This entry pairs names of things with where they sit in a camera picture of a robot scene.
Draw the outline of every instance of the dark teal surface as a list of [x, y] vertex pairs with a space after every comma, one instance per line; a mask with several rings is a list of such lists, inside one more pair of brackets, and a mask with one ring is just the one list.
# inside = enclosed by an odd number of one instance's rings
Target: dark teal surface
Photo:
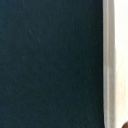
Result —
[[103, 128], [102, 0], [0, 0], [0, 128]]

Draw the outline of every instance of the white strip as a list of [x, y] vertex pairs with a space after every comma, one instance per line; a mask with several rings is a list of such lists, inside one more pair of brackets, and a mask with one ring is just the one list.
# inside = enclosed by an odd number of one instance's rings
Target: white strip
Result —
[[128, 121], [128, 0], [104, 0], [104, 117], [106, 128]]

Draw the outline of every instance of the fabric texture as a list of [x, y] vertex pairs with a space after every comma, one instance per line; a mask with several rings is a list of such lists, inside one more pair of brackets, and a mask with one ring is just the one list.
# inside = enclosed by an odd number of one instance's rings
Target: fabric texture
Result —
[[0, 0], [0, 128], [103, 128], [102, 0]]

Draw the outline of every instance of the dark green background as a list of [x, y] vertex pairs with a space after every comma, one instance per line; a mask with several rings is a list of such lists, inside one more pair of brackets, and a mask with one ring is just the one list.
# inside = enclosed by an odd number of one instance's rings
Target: dark green background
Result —
[[0, 0], [0, 128], [103, 128], [102, 0]]

